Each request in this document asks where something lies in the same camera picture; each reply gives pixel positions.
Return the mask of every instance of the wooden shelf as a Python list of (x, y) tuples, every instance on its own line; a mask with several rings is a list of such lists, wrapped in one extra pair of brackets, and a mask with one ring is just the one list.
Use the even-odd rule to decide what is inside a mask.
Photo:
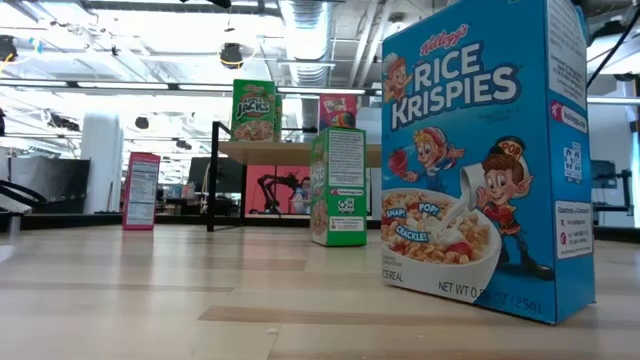
[[(309, 166), (311, 163), (311, 143), (221, 141), (218, 147), (245, 165)], [(381, 156), (379, 144), (367, 145), (366, 166), (379, 168)]]

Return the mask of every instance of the cartoon elf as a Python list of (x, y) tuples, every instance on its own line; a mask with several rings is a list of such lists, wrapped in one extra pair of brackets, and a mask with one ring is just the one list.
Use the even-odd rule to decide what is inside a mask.
[(506, 237), (516, 240), (520, 250), (520, 263), (530, 274), (550, 281), (555, 277), (553, 269), (538, 265), (529, 255), (527, 243), (522, 236), (522, 226), (515, 218), (516, 207), (511, 206), (511, 199), (523, 198), (529, 195), (533, 176), (522, 156), (525, 145), (515, 136), (499, 139), (489, 151), (489, 155), (482, 162), (486, 187), (479, 187), (477, 207), (491, 220), (500, 225), (502, 235), (502, 251), (499, 263), (509, 261), (509, 253), (504, 246)]
[(440, 179), (440, 170), (448, 170), (456, 166), (457, 159), (464, 157), (464, 149), (456, 149), (447, 141), (444, 132), (435, 126), (417, 130), (413, 141), (418, 153), (418, 161), (424, 171), (407, 171), (402, 178), (408, 182), (427, 179), (427, 189), (444, 192), (444, 185)]
[(406, 60), (398, 57), (396, 53), (387, 55), (382, 62), (382, 74), (386, 76), (384, 102), (402, 99), (406, 95), (405, 88), (413, 77), (413, 75), (407, 75)]

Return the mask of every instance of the cereal bowl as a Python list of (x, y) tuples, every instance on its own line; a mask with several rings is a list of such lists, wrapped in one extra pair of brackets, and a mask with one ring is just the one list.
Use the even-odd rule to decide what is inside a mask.
[[(481, 211), (468, 210), (467, 201), (424, 189), (384, 191), (385, 281), (473, 302), (491, 279), (502, 238)], [(459, 215), (445, 228), (441, 220), (449, 212)]]

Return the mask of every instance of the white column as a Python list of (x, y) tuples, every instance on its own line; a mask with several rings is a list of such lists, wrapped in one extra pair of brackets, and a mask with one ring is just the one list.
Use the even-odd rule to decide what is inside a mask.
[(85, 113), (80, 158), (91, 160), (87, 198), (84, 203), (85, 214), (119, 210), (123, 145), (124, 133), (118, 113)]

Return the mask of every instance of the rice krispies box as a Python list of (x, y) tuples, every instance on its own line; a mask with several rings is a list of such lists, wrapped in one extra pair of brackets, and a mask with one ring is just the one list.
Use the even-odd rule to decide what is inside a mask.
[(385, 282), (547, 323), (594, 301), (581, 24), (463, 0), (384, 41)]

